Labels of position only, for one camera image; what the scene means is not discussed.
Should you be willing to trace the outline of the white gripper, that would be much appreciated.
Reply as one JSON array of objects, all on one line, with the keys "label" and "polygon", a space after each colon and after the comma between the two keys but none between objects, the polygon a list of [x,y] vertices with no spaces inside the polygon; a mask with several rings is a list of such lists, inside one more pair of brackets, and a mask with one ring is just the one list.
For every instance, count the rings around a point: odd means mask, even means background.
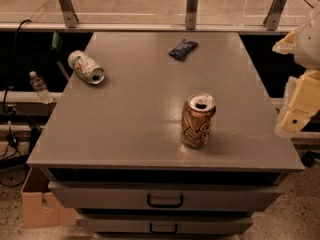
[{"label": "white gripper", "polygon": [[308,68],[299,78],[289,77],[274,129],[277,136],[292,138],[320,110],[320,16],[309,17],[297,33],[292,30],[276,42],[272,51],[283,55],[294,53],[295,62]]}]

